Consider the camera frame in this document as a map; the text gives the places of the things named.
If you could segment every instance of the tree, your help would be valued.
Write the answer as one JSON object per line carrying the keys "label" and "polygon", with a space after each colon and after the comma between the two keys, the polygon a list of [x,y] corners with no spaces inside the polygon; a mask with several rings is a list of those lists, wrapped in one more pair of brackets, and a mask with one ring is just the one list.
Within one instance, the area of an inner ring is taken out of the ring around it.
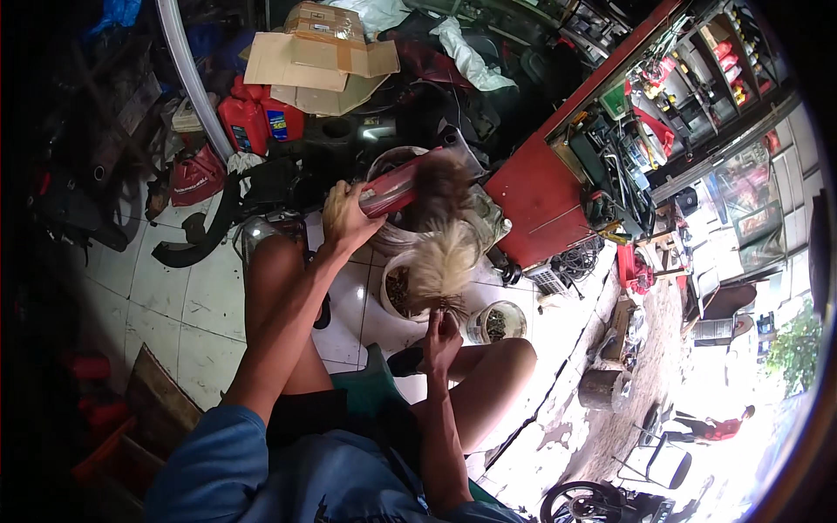
{"label": "tree", "polygon": [[785,381],[785,397],[807,391],[814,385],[817,352],[823,327],[814,316],[814,303],[806,298],[802,310],[782,326],[776,341],[770,343],[765,362],[768,374],[781,372]]}

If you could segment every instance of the white feather duster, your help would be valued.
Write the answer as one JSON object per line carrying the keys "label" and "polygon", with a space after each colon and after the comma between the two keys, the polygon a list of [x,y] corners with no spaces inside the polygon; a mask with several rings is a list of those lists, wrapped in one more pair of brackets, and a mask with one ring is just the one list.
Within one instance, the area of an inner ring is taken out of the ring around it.
{"label": "white feather duster", "polygon": [[440,309],[460,320],[467,316],[462,291],[476,260],[474,234],[468,224],[454,220],[438,233],[426,234],[415,245],[409,267],[408,308],[413,313]]}

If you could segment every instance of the red shirt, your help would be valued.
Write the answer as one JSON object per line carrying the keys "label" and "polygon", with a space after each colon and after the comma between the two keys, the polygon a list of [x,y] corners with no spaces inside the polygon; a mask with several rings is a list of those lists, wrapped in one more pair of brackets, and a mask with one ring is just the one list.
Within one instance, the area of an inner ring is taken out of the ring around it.
{"label": "red shirt", "polygon": [[738,429],[741,428],[741,420],[728,419],[725,422],[717,424],[717,426],[709,429],[706,434],[706,439],[712,441],[721,441],[722,439],[729,439],[738,434]]}

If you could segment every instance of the blue shirt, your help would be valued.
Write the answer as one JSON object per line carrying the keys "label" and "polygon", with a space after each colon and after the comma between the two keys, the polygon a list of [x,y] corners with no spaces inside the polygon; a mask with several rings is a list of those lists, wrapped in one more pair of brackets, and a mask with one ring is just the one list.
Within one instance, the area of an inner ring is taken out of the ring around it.
{"label": "blue shirt", "polygon": [[[157,475],[146,520],[282,523],[435,523],[378,446],[342,430],[310,435],[270,455],[264,422],[238,405],[209,410]],[[403,466],[421,493],[419,478]],[[453,523],[522,523],[479,501],[443,515]]]}

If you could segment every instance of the hand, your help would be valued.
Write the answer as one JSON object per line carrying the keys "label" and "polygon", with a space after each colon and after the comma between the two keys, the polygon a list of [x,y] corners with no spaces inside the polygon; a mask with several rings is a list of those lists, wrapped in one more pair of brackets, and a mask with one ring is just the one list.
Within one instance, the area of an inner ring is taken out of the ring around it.
{"label": "hand", "polygon": [[364,182],[349,186],[340,180],[331,188],[322,210],[325,241],[351,255],[387,221],[387,216],[370,219],[358,203]]}
{"label": "hand", "polygon": [[431,311],[427,335],[422,346],[423,363],[427,366],[428,375],[447,379],[450,364],[454,362],[460,347],[462,335],[454,315],[440,310]]}

